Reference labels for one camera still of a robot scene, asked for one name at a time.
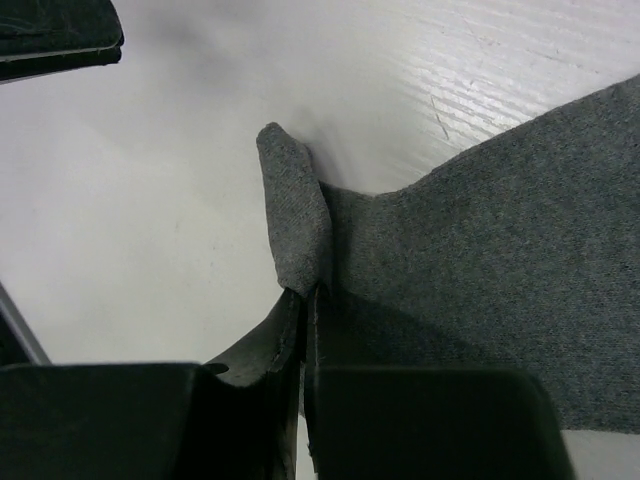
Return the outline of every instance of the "white textured surface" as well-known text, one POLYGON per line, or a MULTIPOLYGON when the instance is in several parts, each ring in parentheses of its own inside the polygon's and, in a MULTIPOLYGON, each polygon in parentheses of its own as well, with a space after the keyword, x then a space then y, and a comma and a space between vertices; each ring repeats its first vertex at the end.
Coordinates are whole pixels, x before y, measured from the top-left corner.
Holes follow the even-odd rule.
MULTIPOLYGON (((380 192, 640 72, 635 0, 115 3, 120 65, 0 88, 0 278, 59 362, 206 360, 264 316, 269 121, 380 192)), ((569 445, 640 478, 638 437, 569 445)))

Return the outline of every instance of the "gray fabric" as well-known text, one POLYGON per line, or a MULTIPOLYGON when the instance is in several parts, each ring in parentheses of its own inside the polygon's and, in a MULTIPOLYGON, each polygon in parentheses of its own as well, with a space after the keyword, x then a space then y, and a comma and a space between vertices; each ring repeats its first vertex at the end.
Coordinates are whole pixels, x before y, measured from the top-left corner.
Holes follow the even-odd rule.
POLYGON ((309 159, 270 126, 258 149, 280 199, 267 214, 281 285, 306 293, 327 261, 310 252, 329 249, 310 236, 332 238, 345 322, 385 361, 524 368, 563 428, 640 433, 639 126, 637 77, 398 192, 323 185, 324 200, 309 159))
POLYGON ((278 282, 308 292, 331 283, 331 218, 311 168, 309 150, 275 124, 259 135, 269 245, 278 282))

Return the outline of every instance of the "gray felt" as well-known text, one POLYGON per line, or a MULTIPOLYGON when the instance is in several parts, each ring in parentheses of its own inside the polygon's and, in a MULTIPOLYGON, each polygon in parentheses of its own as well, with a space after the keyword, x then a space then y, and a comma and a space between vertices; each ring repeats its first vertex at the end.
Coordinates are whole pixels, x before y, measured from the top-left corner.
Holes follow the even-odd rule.
POLYGON ((371 197, 270 125, 279 281, 305 294, 333 248, 344 321, 386 362, 524 368, 563 428, 640 433, 639 127, 636 77, 371 197))

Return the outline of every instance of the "black plastic piece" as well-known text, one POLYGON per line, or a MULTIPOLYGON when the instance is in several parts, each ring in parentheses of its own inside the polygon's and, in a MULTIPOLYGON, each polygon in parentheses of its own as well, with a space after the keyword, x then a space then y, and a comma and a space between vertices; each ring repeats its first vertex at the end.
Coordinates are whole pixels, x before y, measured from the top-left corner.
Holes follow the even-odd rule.
POLYGON ((198 365, 8 367, 0 476, 189 478, 213 454, 242 457, 225 436, 242 421, 198 365))
POLYGON ((292 480, 300 305, 205 365, 0 369, 0 478, 292 480))
POLYGON ((329 289, 318 285, 307 298, 307 335, 304 366, 304 415, 309 435, 309 453, 316 462, 318 419, 316 390, 318 373, 330 366, 379 366, 383 362, 348 328, 335 308, 329 289))
POLYGON ((300 364, 306 312, 302 298, 285 290, 267 318, 205 368, 218 375, 237 401, 251 428, 239 432, 244 461, 224 479, 293 480, 298 429, 300 364))
POLYGON ((117 63, 123 43, 109 0, 0 0, 0 82, 117 63))
POLYGON ((316 402, 320 480, 575 478, 549 399, 524 373, 329 367, 316 402))

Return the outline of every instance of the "white floor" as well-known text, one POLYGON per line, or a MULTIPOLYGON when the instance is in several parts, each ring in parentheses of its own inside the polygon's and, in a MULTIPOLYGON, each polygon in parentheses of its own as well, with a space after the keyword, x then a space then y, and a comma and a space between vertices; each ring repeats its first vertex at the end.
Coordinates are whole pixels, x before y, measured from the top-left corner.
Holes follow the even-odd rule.
MULTIPOLYGON (((382 192, 640 73, 634 0, 114 3, 120 65, 0 87, 0 278, 56 362, 204 361, 261 320, 269 121, 382 192)), ((582 478, 640 478, 637 437, 594 438, 582 478)))

